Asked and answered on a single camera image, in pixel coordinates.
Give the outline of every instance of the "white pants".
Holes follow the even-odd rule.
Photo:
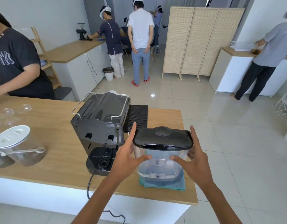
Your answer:
[[[117,78],[123,77],[125,75],[124,65],[123,65],[123,53],[116,55],[109,55],[111,66],[114,69],[114,75]]]

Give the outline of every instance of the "man in white t-shirt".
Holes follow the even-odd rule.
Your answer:
[[[144,82],[150,80],[150,45],[154,34],[154,22],[152,15],[143,9],[144,0],[133,0],[132,6],[134,12],[129,15],[128,21],[128,36],[132,47],[134,76],[132,84],[139,86],[139,65],[141,59],[143,59]]]

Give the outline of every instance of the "bar mat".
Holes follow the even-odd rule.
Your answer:
[[[132,125],[136,122],[136,128],[147,128],[148,105],[129,105],[128,113],[123,126],[124,133],[130,132]]]

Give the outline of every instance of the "glossy floor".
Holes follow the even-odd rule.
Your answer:
[[[162,52],[150,60],[148,83],[143,82],[141,67],[139,87],[131,84],[131,57],[124,56],[124,65],[130,71],[120,79],[103,79],[99,89],[128,94],[132,104],[181,110],[184,127],[189,130],[194,125],[209,157],[214,181],[243,224],[287,224],[287,142],[283,138],[287,123],[274,113],[272,105],[277,98],[258,97],[250,102],[248,96],[243,96],[236,101],[227,93],[214,93],[209,77],[201,77],[198,82],[194,75],[183,75],[180,80],[177,74],[165,73],[162,79],[161,48]],[[199,205],[191,206],[176,224],[218,224],[198,186],[197,194]],[[69,224],[73,218],[0,205],[0,223],[4,224]]]

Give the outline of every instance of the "black pants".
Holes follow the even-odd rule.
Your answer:
[[[276,69],[275,67],[264,67],[252,62],[246,74],[244,75],[241,87],[237,91],[235,98],[237,100],[241,99],[241,97],[244,95],[244,93],[249,89],[251,84],[256,79],[254,88],[251,91],[251,94],[249,95],[249,100],[254,101],[257,98],[257,96],[261,93],[261,91],[264,89],[267,81],[269,80],[275,69]]]

